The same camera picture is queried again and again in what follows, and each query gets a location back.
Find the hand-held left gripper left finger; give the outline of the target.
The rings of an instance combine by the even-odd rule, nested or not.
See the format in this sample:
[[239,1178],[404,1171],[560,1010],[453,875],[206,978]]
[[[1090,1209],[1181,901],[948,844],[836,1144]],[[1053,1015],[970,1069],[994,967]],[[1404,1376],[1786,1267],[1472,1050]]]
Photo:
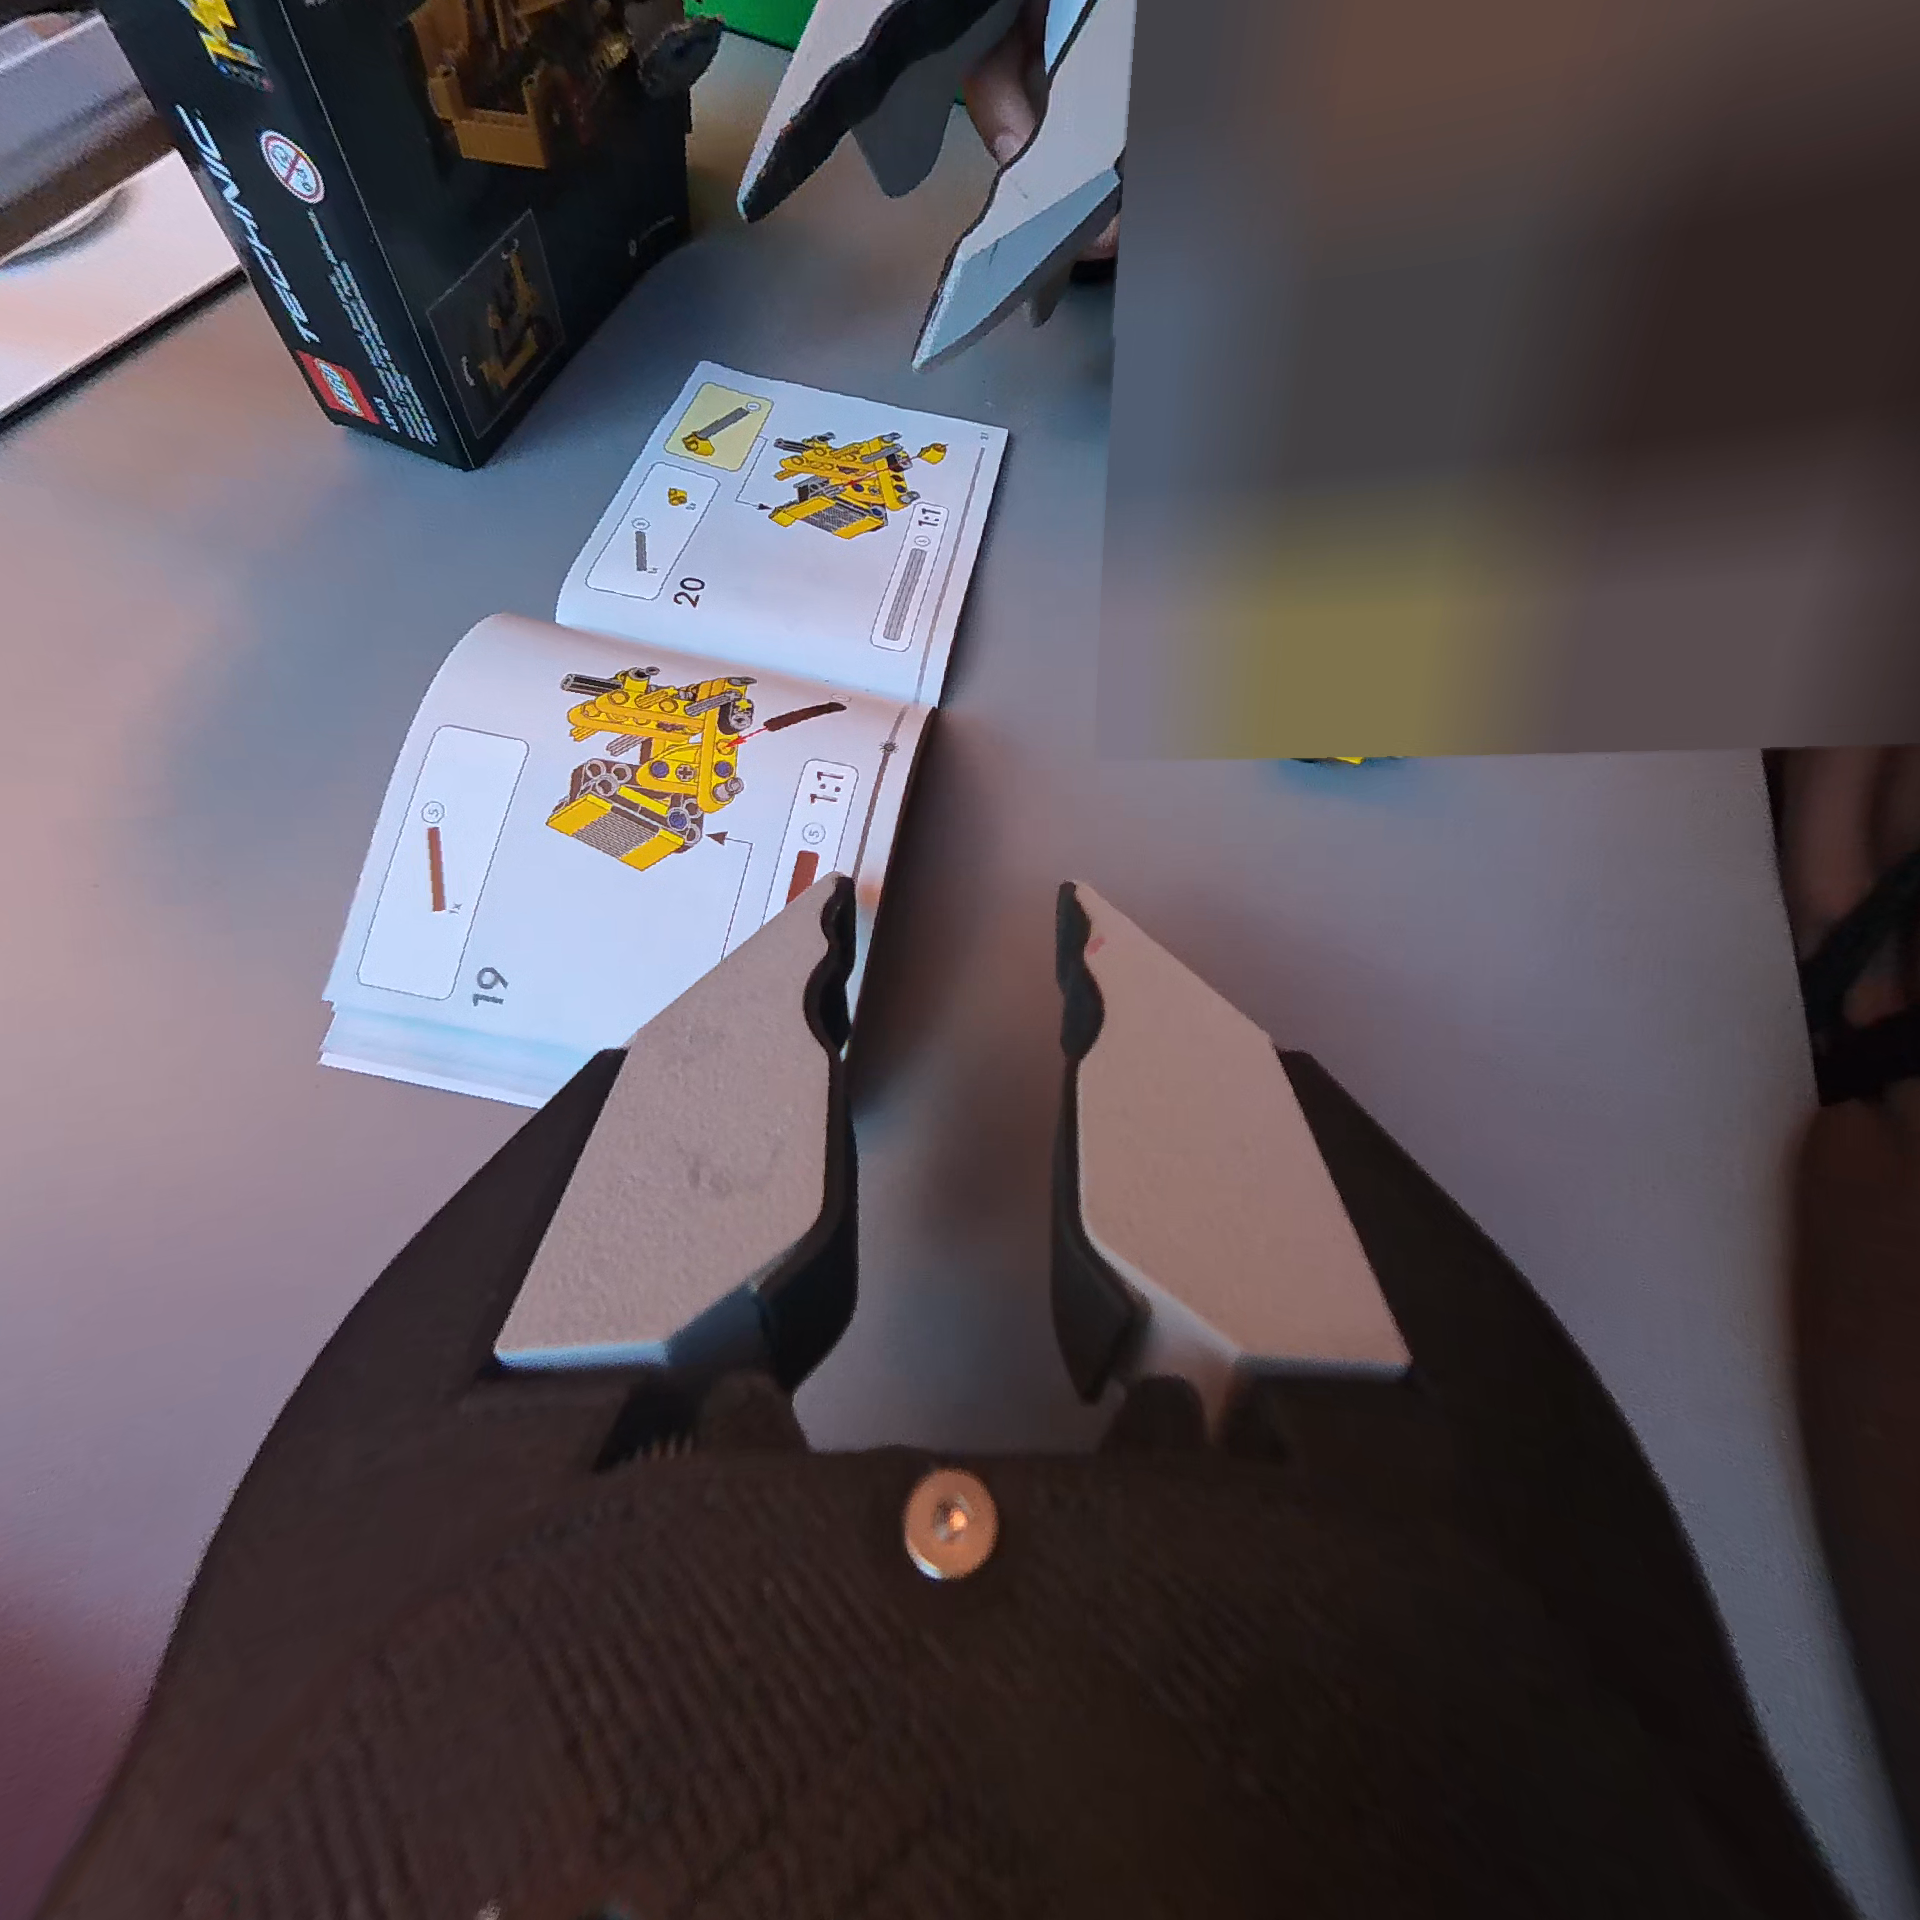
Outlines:
[[832,873],[626,1044],[496,1335],[516,1372],[760,1369],[797,1387],[857,1301],[842,1044],[857,901]]

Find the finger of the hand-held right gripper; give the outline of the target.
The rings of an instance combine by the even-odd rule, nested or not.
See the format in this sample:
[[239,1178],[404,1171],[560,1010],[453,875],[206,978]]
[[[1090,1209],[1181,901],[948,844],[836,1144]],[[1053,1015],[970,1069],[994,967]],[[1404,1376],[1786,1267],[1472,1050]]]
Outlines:
[[1015,26],[1018,2],[820,2],[757,132],[736,210],[757,221],[852,135],[879,193],[932,169],[966,73]]
[[1118,209],[1129,130],[1129,7],[1050,4],[1044,59],[1046,107],[953,244],[914,369],[966,349],[1022,301],[1042,320],[1080,248]]

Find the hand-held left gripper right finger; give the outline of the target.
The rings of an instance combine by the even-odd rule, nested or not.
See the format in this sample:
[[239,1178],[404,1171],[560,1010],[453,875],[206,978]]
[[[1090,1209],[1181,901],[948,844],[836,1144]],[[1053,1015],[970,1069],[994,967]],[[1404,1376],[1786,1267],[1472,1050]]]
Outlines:
[[1221,1434],[1269,1378],[1404,1380],[1405,1337],[1262,1027],[1072,881],[1055,978],[1050,1325],[1077,1396],[1184,1380]]

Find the lego instruction booklet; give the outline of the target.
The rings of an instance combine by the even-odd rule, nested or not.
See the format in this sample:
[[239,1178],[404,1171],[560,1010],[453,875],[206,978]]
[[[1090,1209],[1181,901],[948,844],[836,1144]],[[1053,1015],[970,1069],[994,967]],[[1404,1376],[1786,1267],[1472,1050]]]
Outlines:
[[832,873],[857,997],[1007,433],[700,363],[402,744],[322,1063],[536,1109]]

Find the black lego set box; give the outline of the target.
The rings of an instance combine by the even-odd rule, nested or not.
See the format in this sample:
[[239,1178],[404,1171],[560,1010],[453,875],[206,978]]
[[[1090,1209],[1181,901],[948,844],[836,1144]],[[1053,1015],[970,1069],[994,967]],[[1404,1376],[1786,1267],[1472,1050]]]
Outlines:
[[117,2],[320,407],[482,467],[688,235],[680,2]]

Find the person's right hand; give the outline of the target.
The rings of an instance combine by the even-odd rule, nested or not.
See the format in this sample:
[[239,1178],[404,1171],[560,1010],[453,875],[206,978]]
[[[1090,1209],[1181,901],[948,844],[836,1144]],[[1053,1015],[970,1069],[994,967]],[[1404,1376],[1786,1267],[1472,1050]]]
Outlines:
[[997,49],[961,82],[966,116],[999,168],[1007,164],[1037,130],[1042,107],[1025,88],[1022,45]]

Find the pale flat board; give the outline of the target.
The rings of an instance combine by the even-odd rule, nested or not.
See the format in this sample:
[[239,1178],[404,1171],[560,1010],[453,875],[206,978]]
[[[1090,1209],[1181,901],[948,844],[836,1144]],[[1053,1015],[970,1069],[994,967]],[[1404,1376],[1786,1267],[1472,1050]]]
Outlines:
[[237,275],[232,257],[38,257],[1,272],[1,418]]

